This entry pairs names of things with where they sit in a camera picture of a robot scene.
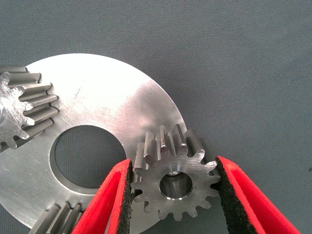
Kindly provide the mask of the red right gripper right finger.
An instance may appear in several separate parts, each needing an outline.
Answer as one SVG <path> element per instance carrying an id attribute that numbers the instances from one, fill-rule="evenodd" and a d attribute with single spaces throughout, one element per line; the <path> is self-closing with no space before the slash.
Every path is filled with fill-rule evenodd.
<path id="1" fill-rule="evenodd" d="M 219 195 L 230 234 L 298 234 L 279 211 L 233 161 L 216 158 L 221 175 Z"/>

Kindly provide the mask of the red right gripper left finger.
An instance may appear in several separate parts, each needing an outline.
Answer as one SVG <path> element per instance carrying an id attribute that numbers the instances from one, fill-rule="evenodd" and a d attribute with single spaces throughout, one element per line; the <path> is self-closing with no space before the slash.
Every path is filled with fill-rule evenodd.
<path id="1" fill-rule="evenodd" d="M 130 188 L 132 162 L 126 159 L 116 164 L 100 186 L 80 221 L 74 234 L 128 234 L 130 232 Z"/>

